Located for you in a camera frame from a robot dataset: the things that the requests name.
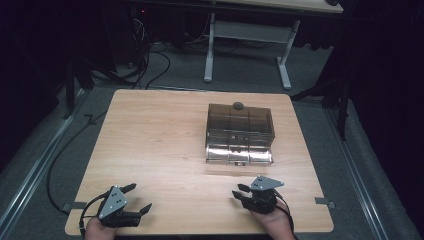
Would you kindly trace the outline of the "person's right hand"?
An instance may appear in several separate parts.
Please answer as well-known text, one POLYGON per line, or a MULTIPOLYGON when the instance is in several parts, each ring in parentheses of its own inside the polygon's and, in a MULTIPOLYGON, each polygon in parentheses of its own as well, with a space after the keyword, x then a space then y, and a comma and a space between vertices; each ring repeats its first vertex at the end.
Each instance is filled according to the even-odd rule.
POLYGON ((268 214, 250 212, 273 240, 295 240, 287 213, 287 207, 281 202, 278 202, 277 208, 268 214))

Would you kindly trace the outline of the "black metal stand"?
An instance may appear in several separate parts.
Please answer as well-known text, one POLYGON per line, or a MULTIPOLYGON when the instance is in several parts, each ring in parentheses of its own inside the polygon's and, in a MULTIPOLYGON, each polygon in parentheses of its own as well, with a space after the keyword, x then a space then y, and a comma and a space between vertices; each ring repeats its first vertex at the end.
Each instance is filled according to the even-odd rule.
POLYGON ((348 117, 349 81, 345 79, 333 79, 318 83, 314 87, 291 96, 291 100, 299 101, 309 96, 322 96, 321 105, 325 109, 338 108, 336 130, 340 138, 345 141, 346 120, 348 117))
POLYGON ((82 90, 91 91, 94 87, 94 81, 91 77, 91 71, 85 63, 76 58, 71 58, 66 65, 65 89, 66 89, 66 113, 65 119, 68 119, 76 108, 76 87, 78 83, 82 90))

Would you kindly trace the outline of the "white desk with metal legs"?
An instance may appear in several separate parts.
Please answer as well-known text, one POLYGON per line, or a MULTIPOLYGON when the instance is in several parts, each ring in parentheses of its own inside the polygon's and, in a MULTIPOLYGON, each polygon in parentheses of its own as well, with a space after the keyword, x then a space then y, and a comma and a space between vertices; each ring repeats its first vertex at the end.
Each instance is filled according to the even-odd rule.
MULTIPOLYGON (((344 9, 338 0, 211 0, 214 7, 219 3, 235 4, 241 7, 260 7, 269 10, 287 10, 289 13, 342 14, 344 9)), ((281 56, 276 58, 280 79, 285 90, 291 89, 286 68, 290 50, 294 43, 301 20, 295 17, 287 26, 277 24, 247 23, 245 20, 217 20, 216 14, 209 15, 208 51, 205 62, 204 81, 213 79, 214 42, 216 38, 247 40, 283 44, 281 56)))

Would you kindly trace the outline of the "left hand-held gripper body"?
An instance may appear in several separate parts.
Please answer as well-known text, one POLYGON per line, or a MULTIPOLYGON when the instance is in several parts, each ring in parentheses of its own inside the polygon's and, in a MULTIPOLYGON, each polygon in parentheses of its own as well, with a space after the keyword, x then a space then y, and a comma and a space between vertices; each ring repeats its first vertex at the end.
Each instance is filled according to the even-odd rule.
POLYGON ((128 201, 120 187, 112 186, 105 199, 100 204, 97 217, 103 226, 109 228, 137 227, 141 216, 138 212, 125 212, 128 201))

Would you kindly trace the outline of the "power strip with red light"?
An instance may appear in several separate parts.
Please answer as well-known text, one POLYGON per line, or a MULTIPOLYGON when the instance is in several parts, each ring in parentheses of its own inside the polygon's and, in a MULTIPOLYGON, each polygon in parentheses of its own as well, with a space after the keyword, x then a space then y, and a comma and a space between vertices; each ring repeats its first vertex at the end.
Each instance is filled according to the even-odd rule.
POLYGON ((147 10, 144 7, 131 7, 130 14, 133 19, 143 21, 147 17, 147 10))

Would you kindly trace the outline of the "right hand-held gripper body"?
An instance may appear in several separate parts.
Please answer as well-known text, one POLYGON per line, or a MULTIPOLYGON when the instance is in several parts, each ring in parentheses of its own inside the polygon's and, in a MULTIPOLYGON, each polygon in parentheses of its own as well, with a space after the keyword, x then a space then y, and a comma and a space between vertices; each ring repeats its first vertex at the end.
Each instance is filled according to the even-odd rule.
POLYGON ((250 187, 250 192, 241 193, 247 197, 245 202, 241 202, 245 209, 254 211, 260 214, 268 214, 274 211, 277 205, 276 188, 282 187, 284 183, 266 176, 257 176, 256 179, 247 185, 250 187))

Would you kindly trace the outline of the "grey table bracket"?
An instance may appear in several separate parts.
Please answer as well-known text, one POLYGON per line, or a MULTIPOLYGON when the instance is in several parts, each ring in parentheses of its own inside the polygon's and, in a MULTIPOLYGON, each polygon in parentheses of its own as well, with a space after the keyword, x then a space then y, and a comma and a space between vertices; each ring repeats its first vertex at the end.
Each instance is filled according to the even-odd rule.
POLYGON ((326 205, 329 209, 335 209, 336 204, 325 197, 315 197, 315 203, 319 205, 326 205))
POLYGON ((86 202, 72 202, 72 203, 65 203, 61 210, 66 213, 69 214, 73 209, 84 209, 86 207, 87 203, 86 202))

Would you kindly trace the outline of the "brown transparent lidded box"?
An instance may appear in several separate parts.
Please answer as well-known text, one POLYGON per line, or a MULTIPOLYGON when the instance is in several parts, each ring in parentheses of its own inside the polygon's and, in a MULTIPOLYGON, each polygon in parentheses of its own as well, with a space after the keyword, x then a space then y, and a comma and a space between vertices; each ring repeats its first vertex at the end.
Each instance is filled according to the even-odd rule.
POLYGON ((209 105, 205 137, 208 163, 272 165, 274 139, 269 108, 250 107, 242 102, 209 105))

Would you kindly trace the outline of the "person's left hand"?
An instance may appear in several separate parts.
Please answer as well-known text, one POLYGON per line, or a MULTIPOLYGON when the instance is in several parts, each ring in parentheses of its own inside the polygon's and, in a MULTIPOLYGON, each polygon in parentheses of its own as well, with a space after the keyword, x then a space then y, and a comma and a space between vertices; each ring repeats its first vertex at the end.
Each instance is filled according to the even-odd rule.
POLYGON ((86 226, 85 240, 114 240, 115 228, 105 227, 96 217, 91 218, 86 226))

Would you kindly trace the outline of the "metal floor rail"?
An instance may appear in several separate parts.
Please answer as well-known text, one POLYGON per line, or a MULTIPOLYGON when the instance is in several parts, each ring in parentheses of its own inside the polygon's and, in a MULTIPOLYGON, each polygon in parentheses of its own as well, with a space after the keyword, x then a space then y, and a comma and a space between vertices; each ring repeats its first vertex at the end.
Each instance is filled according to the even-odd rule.
POLYGON ((371 232, 375 240, 389 240, 386 229, 380 219, 375 203, 360 175, 360 172, 355 164, 348 144, 342 139, 337 128, 337 119, 332 110, 324 109, 324 114, 331 125, 332 132, 336 136, 338 145, 346 162, 347 172, 350 176, 352 186, 357 195, 362 212, 368 222, 371 232))
POLYGON ((7 240, 43 181, 59 145, 90 90, 79 89, 73 110, 66 105, 66 95, 24 142, 5 171, 0 174, 0 240, 7 240))

